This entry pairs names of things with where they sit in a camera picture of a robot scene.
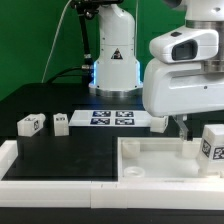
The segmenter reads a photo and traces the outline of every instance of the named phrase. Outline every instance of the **blue light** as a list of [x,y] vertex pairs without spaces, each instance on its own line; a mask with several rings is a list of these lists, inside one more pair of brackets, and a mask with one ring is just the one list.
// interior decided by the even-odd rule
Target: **blue light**
[[138,61],[138,84],[141,85],[141,65],[140,62]]
[[93,84],[96,85],[96,62],[94,63],[93,72]]

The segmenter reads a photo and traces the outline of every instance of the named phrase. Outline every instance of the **white cube with marker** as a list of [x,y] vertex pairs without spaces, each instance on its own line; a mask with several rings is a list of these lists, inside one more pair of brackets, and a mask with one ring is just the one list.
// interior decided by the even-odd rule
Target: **white cube with marker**
[[224,171],[224,125],[206,125],[197,157],[203,175]]
[[46,117],[44,114],[30,114],[17,122],[18,135],[31,137],[43,128]]
[[55,136],[69,135],[67,114],[54,115],[54,133]]

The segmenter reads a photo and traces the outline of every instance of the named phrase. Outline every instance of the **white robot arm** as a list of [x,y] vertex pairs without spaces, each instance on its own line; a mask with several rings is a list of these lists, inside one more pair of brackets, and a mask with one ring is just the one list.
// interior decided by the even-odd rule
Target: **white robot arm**
[[144,76],[143,104],[153,116],[224,109],[224,1],[165,0],[186,9],[186,24],[155,38]]

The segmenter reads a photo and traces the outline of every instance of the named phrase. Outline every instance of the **black tabletop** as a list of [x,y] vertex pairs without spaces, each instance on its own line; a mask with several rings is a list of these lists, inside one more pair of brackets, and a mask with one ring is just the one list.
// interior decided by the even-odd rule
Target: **black tabletop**
[[[4,180],[117,180],[118,137],[178,137],[171,118],[164,134],[150,128],[72,127],[70,135],[55,137],[53,114],[74,110],[143,110],[141,97],[111,99],[90,95],[78,84],[28,84],[0,102],[0,144],[18,141],[19,156]],[[44,113],[44,128],[31,138],[17,136],[17,122],[28,114]],[[194,137],[204,124],[223,123],[224,112],[189,116]],[[151,209],[0,208],[0,222],[8,223],[223,223],[222,211]]]

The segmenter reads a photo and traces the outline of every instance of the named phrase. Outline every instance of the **green wall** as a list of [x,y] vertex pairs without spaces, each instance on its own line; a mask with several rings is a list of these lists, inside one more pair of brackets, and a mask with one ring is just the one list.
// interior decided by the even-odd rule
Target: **green wall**
[[[41,82],[56,27],[67,0],[1,0],[0,100],[26,83]],[[136,0],[122,8],[135,16]],[[87,21],[91,51],[98,56],[98,21]],[[170,10],[162,0],[139,0],[137,57],[144,68],[152,58],[149,41],[184,23],[184,12]],[[68,9],[46,79],[83,63],[82,39],[75,10]],[[80,77],[66,82],[80,82]]]

